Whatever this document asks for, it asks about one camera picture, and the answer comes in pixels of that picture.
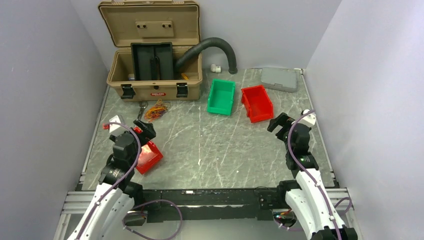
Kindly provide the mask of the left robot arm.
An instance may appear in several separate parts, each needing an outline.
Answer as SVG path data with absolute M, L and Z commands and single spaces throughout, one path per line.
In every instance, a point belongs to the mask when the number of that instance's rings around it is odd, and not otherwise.
M 156 137 L 152 123 L 139 119 L 135 127 L 124 128 L 120 135 L 111 134 L 112 154 L 101 170 L 94 195 L 70 234 L 70 240 L 110 240 L 112 232 L 129 210 L 137 210 L 144 203 L 142 186 L 131 183 L 142 147 Z

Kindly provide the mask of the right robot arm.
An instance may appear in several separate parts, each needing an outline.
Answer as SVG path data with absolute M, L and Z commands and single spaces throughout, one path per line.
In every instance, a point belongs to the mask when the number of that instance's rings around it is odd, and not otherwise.
M 314 110 L 308 109 L 298 119 L 282 112 L 269 121 L 268 132 L 281 127 L 275 136 L 284 142 L 286 165 L 294 177 L 279 183 L 276 203 L 294 213 L 308 240 L 357 240 L 356 230 L 345 224 L 331 203 L 319 165 L 309 151 L 310 131 L 316 122 Z

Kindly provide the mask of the white pipe elbow fitting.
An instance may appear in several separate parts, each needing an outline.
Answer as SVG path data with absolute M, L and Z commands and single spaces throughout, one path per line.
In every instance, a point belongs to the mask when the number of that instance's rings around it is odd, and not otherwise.
M 219 65 L 211 64 L 210 65 L 210 71 L 213 72 L 213 73 L 221 73 L 222 72 L 222 68 Z

